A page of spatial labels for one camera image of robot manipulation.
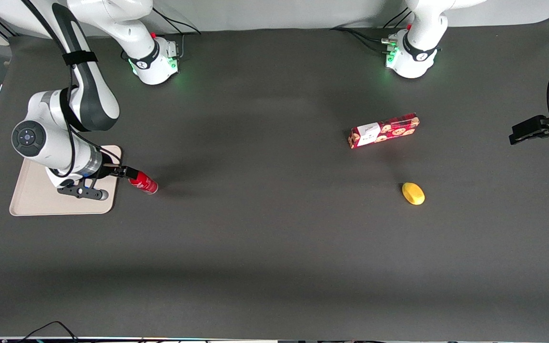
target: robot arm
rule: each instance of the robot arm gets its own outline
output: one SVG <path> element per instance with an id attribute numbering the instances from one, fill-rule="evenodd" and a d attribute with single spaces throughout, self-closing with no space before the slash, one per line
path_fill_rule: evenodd
<path id="1" fill-rule="evenodd" d="M 67 7 L 48 0 L 0 0 L 0 15 L 22 28 L 52 37 L 78 81 L 72 90 L 33 95 L 25 119 L 11 135 L 12 145 L 24 158 L 44 165 L 55 187 L 95 176 L 111 159 L 70 129 L 108 130 L 120 109 L 78 21 Z"/>
<path id="2" fill-rule="evenodd" d="M 418 78 L 433 65 L 437 44 L 448 28 L 444 11 L 471 7 L 486 0 L 406 0 L 414 13 L 410 30 L 403 29 L 390 35 L 383 43 L 390 52 L 386 67 L 405 78 Z"/>
<path id="3" fill-rule="evenodd" d="M 51 0 L 0 0 L 0 16 L 21 28 L 52 36 L 40 20 L 26 6 L 41 14 L 59 43 L 61 53 L 90 52 L 90 47 L 78 21 L 67 7 Z M 71 92 L 70 107 L 83 128 L 80 131 L 109 130 L 118 119 L 120 108 L 96 64 L 86 61 L 72 65 L 78 88 Z"/>
<path id="4" fill-rule="evenodd" d="M 152 0 L 68 0 L 67 6 L 78 20 L 116 39 L 145 84 L 161 84 L 177 73 L 175 43 L 153 38 L 138 20 L 151 13 Z"/>

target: dark gray mat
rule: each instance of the dark gray mat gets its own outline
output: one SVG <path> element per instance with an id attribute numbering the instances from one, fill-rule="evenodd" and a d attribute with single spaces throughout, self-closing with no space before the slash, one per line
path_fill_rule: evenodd
<path id="1" fill-rule="evenodd" d="M 326 30 L 187 37 L 181 74 L 155 87 L 114 41 L 90 43 L 122 115 L 87 136 L 162 189 L 122 183 L 107 215 L 11 217 L 11 129 L 67 84 L 52 42 L 13 40 L 0 336 L 59 320 L 80 336 L 549 342 L 549 141 L 508 142 L 545 113 L 549 21 L 450 29 L 420 80 Z M 411 111 L 414 135 L 346 145 Z"/>

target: white wall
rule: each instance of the white wall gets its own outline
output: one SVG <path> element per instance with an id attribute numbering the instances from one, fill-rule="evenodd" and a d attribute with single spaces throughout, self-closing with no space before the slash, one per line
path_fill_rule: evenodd
<path id="1" fill-rule="evenodd" d="M 191 22 L 200 30 L 217 31 L 331 28 L 348 23 L 359 27 L 381 26 L 405 8 L 405 3 L 403 0 L 154 0 L 154 6 L 172 19 Z M 447 15 L 450 26 L 527 24 L 549 18 L 549 0 L 488 0 L 468 9 L 447 11 Z M 154 32 L 175 32 L 155 13 L 142 21 Z M 87 35 L 104 35 L 92 26 L 85 24 L 83 28 Z"/>

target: white label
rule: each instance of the white label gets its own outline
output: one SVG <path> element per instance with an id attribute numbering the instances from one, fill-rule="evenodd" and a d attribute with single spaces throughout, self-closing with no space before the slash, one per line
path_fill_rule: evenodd
<path id="1" fill-rule="evenodd" d="M 374 143 L 378 135 L 381 133 L 381 126 L 378 123 L 367 124 L 362 126 L 357 126 L 359 131 L 359 141 L 357 146 L 362 146 L 370 143 Z"/>

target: red can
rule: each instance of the red can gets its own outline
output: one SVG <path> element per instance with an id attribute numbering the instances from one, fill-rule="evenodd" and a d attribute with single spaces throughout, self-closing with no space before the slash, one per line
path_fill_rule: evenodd
<path id="1" fill-rule="evenodd" d="M 157 182 L 152 180 L 142 171 L 139 171 L 139 175 L 137 176 L 136 180 L 128 179 L 128 181 L 131 183 L 131 185 L 139 188 L 147 194 L 154 194 L 156 193 L 156 191 L 158 191 Z"/>

